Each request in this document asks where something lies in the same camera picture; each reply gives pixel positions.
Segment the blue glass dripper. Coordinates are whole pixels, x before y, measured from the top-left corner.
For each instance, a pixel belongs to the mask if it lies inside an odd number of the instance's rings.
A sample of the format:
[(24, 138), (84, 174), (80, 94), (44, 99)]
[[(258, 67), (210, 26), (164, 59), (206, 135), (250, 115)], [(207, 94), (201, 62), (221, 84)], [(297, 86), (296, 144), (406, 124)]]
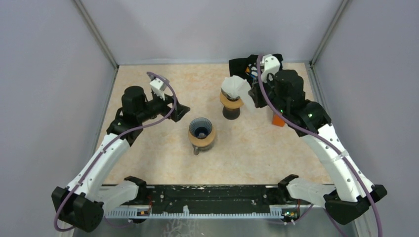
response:
[(198, 139), (207, 138), (213, 129), (211, 121), (207, 118), (195, 118), (189, 124), (189, 133)]

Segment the clear ribbed glass dripper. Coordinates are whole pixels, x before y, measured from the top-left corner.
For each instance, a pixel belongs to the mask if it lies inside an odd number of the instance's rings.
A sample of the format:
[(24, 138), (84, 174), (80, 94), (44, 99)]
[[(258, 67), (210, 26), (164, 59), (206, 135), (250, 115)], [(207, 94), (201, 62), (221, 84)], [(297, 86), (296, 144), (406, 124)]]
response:
[(228, 94), (223, 94), (224, 95), (224, 97), (226, 97), (226, 99), (227, 100), (229, 100), (229, 101), (237, 101), (237, 100), (239, 100), (240, 99), (240, 97), (235, 97), (235, 98), (233, 98), (233, 97), (231, 97), (231, 96), (229, 96)]

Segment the orange coffee filter pack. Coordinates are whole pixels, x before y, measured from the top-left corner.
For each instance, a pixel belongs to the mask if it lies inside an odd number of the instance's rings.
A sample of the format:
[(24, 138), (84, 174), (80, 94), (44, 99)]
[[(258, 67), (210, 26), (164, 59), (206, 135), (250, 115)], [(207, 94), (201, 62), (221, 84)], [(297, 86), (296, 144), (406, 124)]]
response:
[(271, 124), (279, 127), (284, 127), (286, 123), (277, 114), (274, 114), (272, 116)]

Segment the clear glass carafe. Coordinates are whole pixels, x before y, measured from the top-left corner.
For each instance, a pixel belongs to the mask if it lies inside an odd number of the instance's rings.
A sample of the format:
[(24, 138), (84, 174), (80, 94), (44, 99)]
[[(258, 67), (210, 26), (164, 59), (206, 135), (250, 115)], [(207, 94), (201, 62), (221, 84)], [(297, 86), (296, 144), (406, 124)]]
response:
[(202, 146), (201, 147), (196, 146), (196, 145), (192, 144), (193, 154), (197, 156), (199, 153), (207, 152), (207, 151), (211, 150), (213, 148), (213, 146), (214, 146), (214, 144), (210, 144), (210, 145), (203, 146), (203, 147)]

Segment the white paper coffee filter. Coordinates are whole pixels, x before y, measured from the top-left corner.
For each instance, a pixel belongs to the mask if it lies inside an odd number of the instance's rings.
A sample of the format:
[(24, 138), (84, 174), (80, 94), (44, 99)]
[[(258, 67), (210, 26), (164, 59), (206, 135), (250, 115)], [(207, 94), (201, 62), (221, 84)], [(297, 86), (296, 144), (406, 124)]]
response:
[(237, 94), (238, 77), (239, 76), (226, 77), (221, 85), (222, 92), (233, 98), (239, 97)]

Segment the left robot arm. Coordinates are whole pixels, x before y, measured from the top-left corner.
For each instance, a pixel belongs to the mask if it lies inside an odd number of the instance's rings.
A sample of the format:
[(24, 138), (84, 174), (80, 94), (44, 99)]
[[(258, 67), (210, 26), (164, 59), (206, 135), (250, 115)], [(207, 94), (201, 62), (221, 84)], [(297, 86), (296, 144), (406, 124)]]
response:
[(147, 183), (133, 176), (105, 192), (100, 192), (100, 188), (143, 129), (158, 124), (157, 121), (148, 125), (144, 122), (158, 115), (163, 116), (160, 121), (178, 122), (190, 111), (190, 107), (179, 103), (175, 94), (169, 96), (162, 90), (152, 91), (152, 99), (148, 100), (140, 86), (125, 89), (121, 101), (122, 106), (93, 157), (66, 187), (56, 187), (51, 194), (56, 211), (54, 227), (59, 232), (78, 228), (89, 233), (114, 208), (130, 201), (149, 203)]

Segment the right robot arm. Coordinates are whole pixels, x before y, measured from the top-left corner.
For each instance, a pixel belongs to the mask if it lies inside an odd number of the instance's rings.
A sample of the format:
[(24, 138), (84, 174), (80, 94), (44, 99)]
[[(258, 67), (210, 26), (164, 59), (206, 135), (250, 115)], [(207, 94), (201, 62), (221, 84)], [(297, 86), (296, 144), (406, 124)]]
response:
[(268, 106), (283, 119), (312, 149), (332, 180), (325, 185), (291, 174), (279, 183), (280, 201), (301, 199), (318, 205), (342, 225), (372, 209), (379, 223), (377, 202), (387, 195), (386, 188), (373, 184), (357, 167), (325, 109), (305, 97), (302, 77), (294, 70), (253, 72), (251, 77), (249, 94), (255, 106)]

